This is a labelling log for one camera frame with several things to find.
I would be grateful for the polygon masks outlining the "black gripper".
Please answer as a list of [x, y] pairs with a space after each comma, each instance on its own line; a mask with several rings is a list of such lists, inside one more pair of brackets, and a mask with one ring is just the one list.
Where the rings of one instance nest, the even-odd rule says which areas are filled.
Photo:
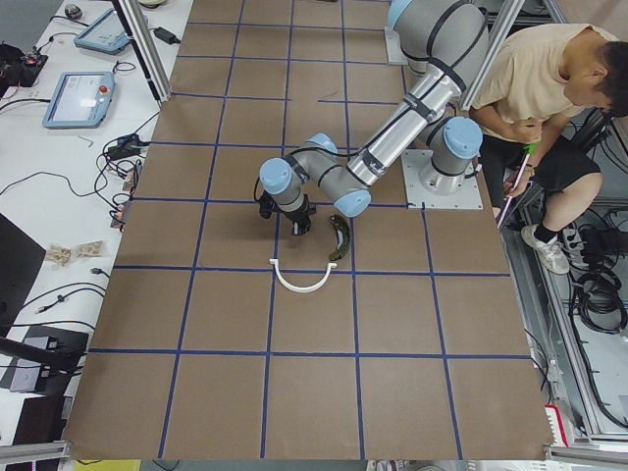
[[316, 205], [309, 202], [306, 193], [300, 193], [292, 203], [281, 205], [280, 209], [292, 221], [294, 236], [304, 236], [310, 231], [310, 216], [316, 213]]

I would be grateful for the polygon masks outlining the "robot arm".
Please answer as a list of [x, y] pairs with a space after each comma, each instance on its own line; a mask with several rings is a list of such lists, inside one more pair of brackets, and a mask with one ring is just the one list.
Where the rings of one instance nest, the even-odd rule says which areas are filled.
[[432, 65], [469, 85], [485, 61], [487, 20], [470, 1], [393, 1], [388, 24], [416, 74]]
[[385, 123], [347, 162], [339, 162], [338, 150], [324, 133], [282, 156], [264, 162], [258, 181], [259, 214], [286, 216], [292, 233], [309, 232], [310, 216], [316, 212], [304, 185], [313, 182], [347, 218], [360, 215], [371, 202], [370, 188], [380, 179], [415, 138], [432, 151], [428, 168], [440, 179], [460, 179], [471, 159], [478, 156], [483, 141], [480, 126], [473, 120], [446, 117], [447, 102], [461, 95], [462, 86], [445, 72], [429, 67], [405, 94]]

